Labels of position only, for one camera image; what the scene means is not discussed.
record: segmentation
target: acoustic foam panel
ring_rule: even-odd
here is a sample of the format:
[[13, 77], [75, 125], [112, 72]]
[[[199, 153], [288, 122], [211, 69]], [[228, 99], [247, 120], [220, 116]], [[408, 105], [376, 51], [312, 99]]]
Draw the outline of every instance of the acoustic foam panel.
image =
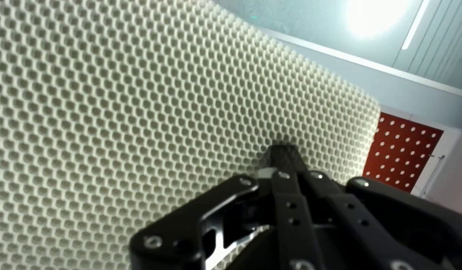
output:
[[345, 182], [378, 116], [210, 2], [0, 2], [0, 269], [127, 269], [136, 230], [276, 141]]
[[381, 113], [364, 176], [411, 192], [442, 131]]

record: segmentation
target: bolt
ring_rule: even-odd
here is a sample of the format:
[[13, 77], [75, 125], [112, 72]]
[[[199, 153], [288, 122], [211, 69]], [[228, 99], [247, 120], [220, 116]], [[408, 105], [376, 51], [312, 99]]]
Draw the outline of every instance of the bolt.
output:
[[247, 180], [247, 179], [240, 179], [240, 183], [244, 185], [244, 186], [250, 186], [252, 185], [252, 182]]
[[279, 176], [280, 179], [289, 179], [289, 174], [282, 173], [282, 171], [279, 171], [277, 176]]
[[369, 186], [369, 182], [366, 182], [364, 179], [358, 179], [358, 180], [355, 180], [355, 183], [360, 185], [360, 186], [364, 186], [364, 188]]
[[322, 174], [318, 171], [312, 171], [310, 176], [313, 176], [315, 179], [322, 179]]
[[391, 261], [391, 270], [414, 270], [408, 263], [394, 260]]
[[162, 246], [162, 239], [159, 236], [145, 237], [144, 246], [148, 249], [157, 249]]
[[291, 267], [292, 270], [315, 270], [315, 267], [306, 260], [292, 260]]

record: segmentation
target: red perforated panel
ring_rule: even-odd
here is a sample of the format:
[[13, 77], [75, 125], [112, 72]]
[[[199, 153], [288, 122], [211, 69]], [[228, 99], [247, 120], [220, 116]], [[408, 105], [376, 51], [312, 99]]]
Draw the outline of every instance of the red perforated panel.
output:
[[364, 176], [411, 192], [442, 131], [381, 114]]

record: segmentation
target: white ceiling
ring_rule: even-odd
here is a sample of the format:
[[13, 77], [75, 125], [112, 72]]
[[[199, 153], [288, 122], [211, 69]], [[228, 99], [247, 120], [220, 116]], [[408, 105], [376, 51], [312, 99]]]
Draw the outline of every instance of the white ceiling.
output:
[[[216, 2], [259, 27], [462, 89], [462, 0]], [[423, 5], [415, 35], [402, 50]], [[360, 35], [363, 27], [372, 35]]]

